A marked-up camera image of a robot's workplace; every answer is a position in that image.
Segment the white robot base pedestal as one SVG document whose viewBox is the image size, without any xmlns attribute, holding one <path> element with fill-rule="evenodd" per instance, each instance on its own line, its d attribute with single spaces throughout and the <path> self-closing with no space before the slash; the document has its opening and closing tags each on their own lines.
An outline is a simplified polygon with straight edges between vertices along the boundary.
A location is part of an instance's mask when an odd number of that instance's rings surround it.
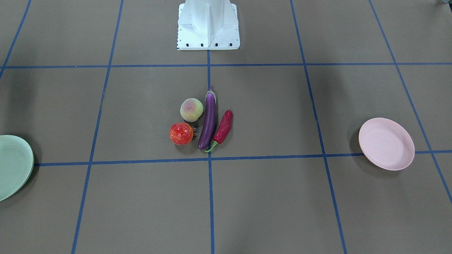
<svg viewBox="0 0 452 254">
<path fill-rule="evenodd" d="M 237 6 L 229 0 L 186 0 L 179 5 L 177 50 L 240 48 Z"/>
</svg>

